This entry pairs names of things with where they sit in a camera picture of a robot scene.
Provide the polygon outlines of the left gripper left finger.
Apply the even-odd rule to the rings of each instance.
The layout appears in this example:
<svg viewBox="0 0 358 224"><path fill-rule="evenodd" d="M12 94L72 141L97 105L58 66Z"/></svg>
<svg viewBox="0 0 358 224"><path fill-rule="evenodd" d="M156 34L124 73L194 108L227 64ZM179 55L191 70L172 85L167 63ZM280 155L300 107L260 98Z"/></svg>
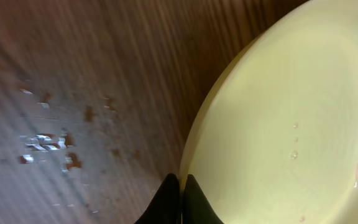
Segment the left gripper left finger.
<svg viewBox="0 0 358 224"><path fill-rule="evenodd" d="M179 181L175 174L170 173L135 224L176 224L179 204Z"/></svg>

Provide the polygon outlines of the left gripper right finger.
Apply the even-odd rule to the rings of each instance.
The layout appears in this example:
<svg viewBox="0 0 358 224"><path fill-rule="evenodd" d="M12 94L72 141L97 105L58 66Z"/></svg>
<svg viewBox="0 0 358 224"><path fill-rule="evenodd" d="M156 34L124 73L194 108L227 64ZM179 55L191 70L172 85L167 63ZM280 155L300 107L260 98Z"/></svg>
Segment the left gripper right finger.
<svg viewBox="0 0 358 224"><path fill-rule="evenodd" d="M188 175L183 193L183 224L223 224L208 202L195 177Z"/></svg>

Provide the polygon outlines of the yellow plate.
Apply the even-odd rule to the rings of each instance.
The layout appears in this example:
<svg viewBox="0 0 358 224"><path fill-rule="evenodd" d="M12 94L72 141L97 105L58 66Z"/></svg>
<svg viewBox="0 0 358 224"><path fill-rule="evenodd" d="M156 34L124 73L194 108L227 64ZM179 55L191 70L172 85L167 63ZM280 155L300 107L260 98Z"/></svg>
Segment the yellow plate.
<svg viewBox="0 0 358 224"><path fill-rule="evenodd" d="M227 66L189 133L224 223L358 223L358 0L308 1Z"/></svg>

